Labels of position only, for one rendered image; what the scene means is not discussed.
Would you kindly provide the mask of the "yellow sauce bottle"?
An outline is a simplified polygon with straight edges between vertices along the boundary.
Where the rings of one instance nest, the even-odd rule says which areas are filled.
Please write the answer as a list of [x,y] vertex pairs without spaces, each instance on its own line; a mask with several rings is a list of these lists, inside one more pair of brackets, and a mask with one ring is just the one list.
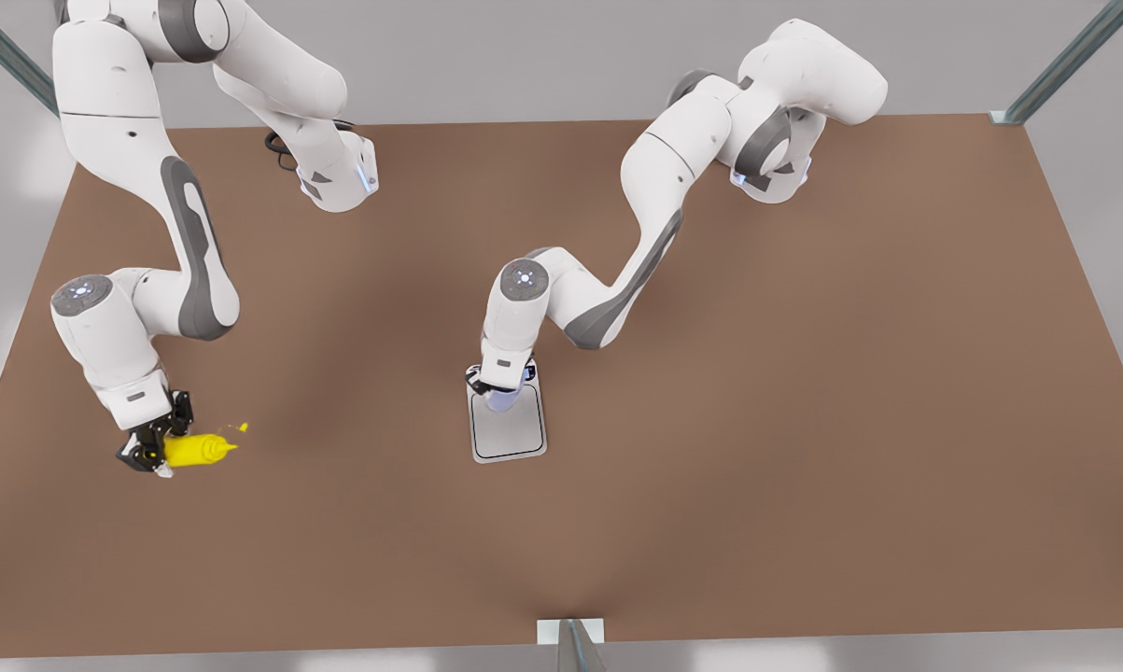
[[164,439],[163,453],[168,467],[191,467],[191,465],[212,465],[220,462],[225,455],[237,448],[219,434],[188,435],[188,437],[167,437]]

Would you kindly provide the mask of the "grey flat weighing scale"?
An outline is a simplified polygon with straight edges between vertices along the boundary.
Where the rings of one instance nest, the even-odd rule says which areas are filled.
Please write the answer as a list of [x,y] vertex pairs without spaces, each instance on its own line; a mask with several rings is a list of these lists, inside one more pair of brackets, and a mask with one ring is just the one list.
[[510,410],[494,414],[467,385],[471,449],[477,463],[544,455],[547,451],[539,375],[524,383]]

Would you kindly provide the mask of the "silver frame post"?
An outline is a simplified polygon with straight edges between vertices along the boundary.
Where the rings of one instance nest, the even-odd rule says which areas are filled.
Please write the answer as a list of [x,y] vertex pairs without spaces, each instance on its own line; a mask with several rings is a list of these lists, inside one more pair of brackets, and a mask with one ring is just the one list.
[[1023,126],[1083,64],[1123,26],[1123,0],[1108,0],[1060,55],[1005,110],[989,111],[993,126]]
[[56,118],[60,110],[56,101],[56,90],[53,80],[39,64],[15,43],[0,27],[0,65],[20,82],[48,111]]
[[556,672],[608,672],[597,648],[604,642],[603,618],[537,621],[537,643],[556,645]]

